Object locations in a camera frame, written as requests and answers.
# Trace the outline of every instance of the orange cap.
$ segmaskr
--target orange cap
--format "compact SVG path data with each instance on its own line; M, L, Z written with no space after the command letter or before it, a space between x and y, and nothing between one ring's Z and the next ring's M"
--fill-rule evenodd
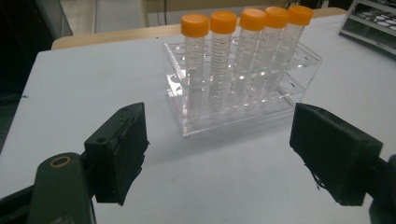
M314 10L309 7L292 6L289 9L289 22L294 25L306 26L314 16Z
M181 18L181 33L188 37L204 37L209 33L209 18L204 14L191 13Z
M268 7L265 9L265 26L280 29L289 21L289 12L283 7Z
M210 16L210 30L213 33L228 35L235 31L236 15L231 11L216 11Z
M261 10L248 8L242 12L239 25L249 31L260 31L264 28L265 13Z

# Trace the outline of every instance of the black device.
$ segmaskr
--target black device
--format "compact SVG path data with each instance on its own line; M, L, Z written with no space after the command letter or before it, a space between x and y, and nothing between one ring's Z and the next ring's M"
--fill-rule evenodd
M123 205L148 148L143 103L118 110L85 151L43 161L35 184L0 200L0 223L95 223L91 197Z
M359 206L367 192L372 223L396 223L396 156L380 159L380 141L325 109L297 104L290 146L336 202Z

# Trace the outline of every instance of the clear acrylic rack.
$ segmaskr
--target clear acrylic rack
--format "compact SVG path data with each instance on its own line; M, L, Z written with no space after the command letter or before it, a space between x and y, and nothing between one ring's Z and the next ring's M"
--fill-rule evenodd
M174 108L176 117L181 126L183 136L188 136L237 122L256 118L270 118L294 111L296 103L301 102L304 93L309 87L318 67L321 58L314 51L299 43L295 53L290 60L288 69L285 72L276 94L262 100L262 102L252 105L240 106L238 110L231 111L224 102L221 113L213 116L208 108L209 89L209 66L210 66L210 40L205 42L205 64L204 64L204 86L202 96L202 116L199 119L189 119L184 104L183 86L186 81L184 44L164 43L165 54L165 74L168 84L168 99ZM233 71L233 59L237 47L237 38L233 38L229 56L229 72Z

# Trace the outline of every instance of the black 3d-printed part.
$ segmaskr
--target black 3d-printed part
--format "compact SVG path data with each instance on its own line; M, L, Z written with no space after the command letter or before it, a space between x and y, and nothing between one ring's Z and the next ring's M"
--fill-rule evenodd
M76 153L38 166L27 223L95 223L83 162Z
M123 205L149 145L144 104L117 111L84 145L87 163L94 167L92 190L96 201Z
M378 159L381 142L322 108L297 104L290 146L338 203L362 205L364 171Z

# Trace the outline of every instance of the test tube rack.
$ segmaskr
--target test tube rack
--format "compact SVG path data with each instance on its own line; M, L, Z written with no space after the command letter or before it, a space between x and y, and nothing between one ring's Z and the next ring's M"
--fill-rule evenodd
M234 37L229 55L229 73L233 71L233 59L235 58L237 44L237 37ZM320 56L299 43L274 97L265 99L254 106L240 106L238 110L232 112L228 109L227 102L224 101L220 114L213 116L209 112L208 103L210 46L211 40L207 39L205 41L202 113L199 119L192 120L188 118L186 107L183 105L186 100L183 97L183 86L187 85L184 43L163 44L168 99L174 108L183 136L209 131L250 119L266 119L293 112L295 104L300 103L303 99L321 63ZM225 85L223 99L227 97L227 88L228 86Z
M389 1L355 0L339 35L350 36L396 55L396 8Z

